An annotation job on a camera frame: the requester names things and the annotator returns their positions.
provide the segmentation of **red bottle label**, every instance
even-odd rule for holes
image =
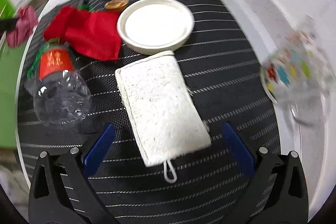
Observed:
[[[64,70],[75,70],[67,50],[62,48],[53,48],[42,54],[40,60],[39,80],[42,80],[51,73]]]

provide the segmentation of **black mat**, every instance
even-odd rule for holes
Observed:
[[[107,1],[89,0],[99,10]],[[276,117],[259,80],[259,63],[234,17],[220,0],[179,1],[190,8],[196,22],[190,39],[175,57],[187,86],[194,92],[199,115],[209,123],[211,147],[173,160],[178,181],[172,185],[164,180],[162,165],[144,166],[114,71],[145,56],[123,45],[116,64],[77,55],[79,72],[91,90],[93,103],[88,118],[71,130],[56,131],[41,125],[32,98],[23,87],[24,78],[21,80],[18,133],[29,177],[41,151],[65,152],[112,122],[117,128],[116,141],[90,182],[121,223],[214,223],[230,210],[248,183],[221,138],[222,123],[229,121],[237,132],[249,136],[255,148],[264,145],[273,153],[280,152]],[[44,29],[61,7],[41,19],[22,75],[44,43]],[[265,205],[273,182],[274,176],[260,193],[256,212]],[[64,183],[74,208],[85,211],[67,177]]]

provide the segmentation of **white saucer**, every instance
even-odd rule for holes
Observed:
[[[147,55],[178,49],[193,28],[193,14],[176,0],[140,0],[124,11],[117,23],[125,44]]]

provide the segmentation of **red cloth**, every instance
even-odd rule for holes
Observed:
[[[46,41],[60,38],[75,51],[97,59],[117,60],[121,38],[117,32],[119,14],[89,12],[65,6],[44,31]]]

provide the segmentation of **clear plastic bottle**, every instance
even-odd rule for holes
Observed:
[[[90,110],[91,93],[75,72],[68,48],[47,44],[35,63],[38,65],[33,68],[33,76],[27,74],[26,89],[34,98],[37,118],[53,128],[79,124]]]

